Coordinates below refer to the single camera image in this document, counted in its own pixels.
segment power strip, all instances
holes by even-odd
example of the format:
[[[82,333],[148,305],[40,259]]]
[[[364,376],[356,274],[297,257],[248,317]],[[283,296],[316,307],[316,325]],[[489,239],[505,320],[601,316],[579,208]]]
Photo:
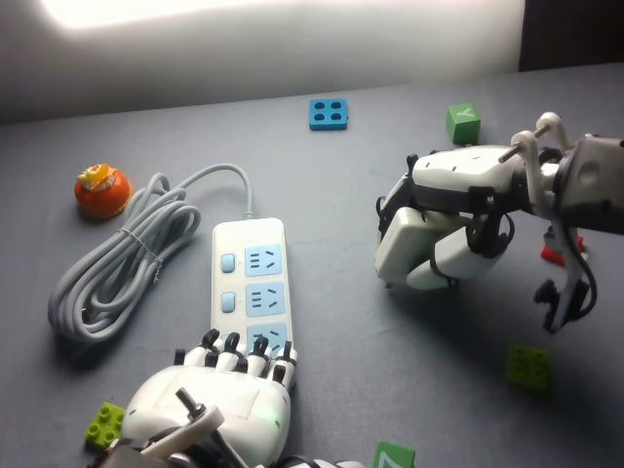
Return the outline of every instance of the power strip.
[[[293,341],[284,224],[274,217],[223,222],[213,230],[211,326],[237,332],[248,351],[261,336],[277,357]]]

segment green cube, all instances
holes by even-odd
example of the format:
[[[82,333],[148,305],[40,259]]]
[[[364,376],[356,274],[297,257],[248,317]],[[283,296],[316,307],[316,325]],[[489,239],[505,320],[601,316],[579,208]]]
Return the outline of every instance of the green cube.
[[[550,352],[517,344],[509,347],[507,381],[539,392],[551,389]]]
[[[112,403],[104,402],[97,416],[85,431],[85,441],[92,449],[103,451],[121,437],[121,423],[125,411]]]
[[[447,132],[455,144],[477,144],[481,116],[472,102],[463,102],[448,107]]]
[[[411,468],[416,450],[391,442],[379,441],[372,468]]]

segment green letter block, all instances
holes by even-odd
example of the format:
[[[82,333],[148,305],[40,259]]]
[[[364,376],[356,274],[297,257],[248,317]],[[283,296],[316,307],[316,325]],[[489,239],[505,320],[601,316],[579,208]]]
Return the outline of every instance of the green letter block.
[[[379,441],[374,454],[372,468],[411,468],[416,457],[416,450]]]
[[[455,144],[477,144],[481,117],[472,102],[450,105],[447,111],[447,132]]]
[[[121,437],[121,423],[125,411],[115,405],[105,402],[101,405],[97,416],[89,424],[85,432],[85,441],[93,449],[108,449],[111,442]]]
[[[540,392],[550,390],[551,357],[548,351],[517,344],[509,347],[507,381]]]

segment gray table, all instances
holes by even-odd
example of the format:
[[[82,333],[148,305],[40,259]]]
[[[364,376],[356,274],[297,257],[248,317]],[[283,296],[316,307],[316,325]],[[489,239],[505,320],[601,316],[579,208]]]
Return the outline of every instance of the gray table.
[[[599,282],[595,312],[552,337],[532,303],[563,278],[539,258],[545,222],[514,214],[517,238],[483,278],[451,292],[388,295],[374,275],[374,202],[405,157],[449,147],[446,107],[474,101],[482,142],[506,143],[543,111],[574,136],[624,131],[624,65],[340,94],[349,130],[307,129],[309,97],[101,115],[0,128],[2,281],[0,466],[79,467],[82,434],[104,400],[124,406],[177,347],[210,327],[211,231],[242,215],[234,175],[191,189],[195,241],[162,270],[133,320],[104,349],[59,346],[48,294],[121,219],[85,222],[76,175],[97,162],[135,186],[172,182],[218,162],[250,175],[256,213],[286,225],[300,353],[287,453],[371,464],[378,439],[418,450],[420,467],[621,466],[624,455],[624,239],[584,233]],[[510,343],[553,350],[550,401],[508,388]]]

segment metal screw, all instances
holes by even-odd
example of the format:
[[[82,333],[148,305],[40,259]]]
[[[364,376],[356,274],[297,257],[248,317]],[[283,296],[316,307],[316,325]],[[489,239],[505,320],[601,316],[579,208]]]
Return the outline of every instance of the metal screw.
[[[206,407],[203,404],[198,404],[195,400],[193,400],[193,397],[189,395],[184,387],[179,387],[179,390],[175,392],[175,395],[188,410],[188,418],[191,421],[194,421],[206,411]]]

